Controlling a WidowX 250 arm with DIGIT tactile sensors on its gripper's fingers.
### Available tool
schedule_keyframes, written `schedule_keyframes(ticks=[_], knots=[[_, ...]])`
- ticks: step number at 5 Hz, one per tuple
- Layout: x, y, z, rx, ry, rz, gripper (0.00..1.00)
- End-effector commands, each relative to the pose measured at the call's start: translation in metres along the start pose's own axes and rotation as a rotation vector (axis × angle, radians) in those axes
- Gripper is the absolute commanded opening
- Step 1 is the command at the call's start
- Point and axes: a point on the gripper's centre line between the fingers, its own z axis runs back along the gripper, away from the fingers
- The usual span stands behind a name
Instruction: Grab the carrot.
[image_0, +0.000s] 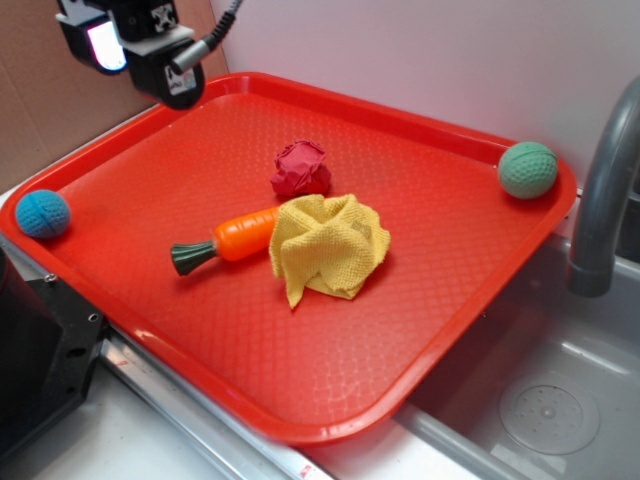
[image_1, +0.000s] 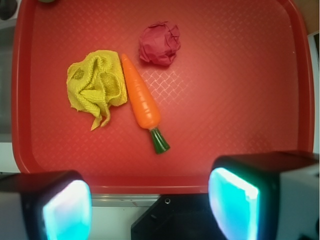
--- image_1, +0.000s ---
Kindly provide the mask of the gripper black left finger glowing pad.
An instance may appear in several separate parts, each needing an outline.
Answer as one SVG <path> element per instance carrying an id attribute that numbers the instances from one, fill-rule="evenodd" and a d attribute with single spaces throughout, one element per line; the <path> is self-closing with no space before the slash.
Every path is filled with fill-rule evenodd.
<path id="1" fill-rule="evenodd" d="M 1 174 L 2 240 L 86 240 L 91 224 L 91 191 L 78 172 Z"/>

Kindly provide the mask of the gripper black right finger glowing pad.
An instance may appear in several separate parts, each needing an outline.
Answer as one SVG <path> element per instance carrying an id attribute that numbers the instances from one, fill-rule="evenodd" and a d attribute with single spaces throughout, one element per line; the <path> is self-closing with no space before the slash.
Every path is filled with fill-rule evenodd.
<path id="1" fill-rule="evenodd" d="M 208 198 L 228 240 L 317 240 L 320 156 L 299 150 L 219 156 Z"/>

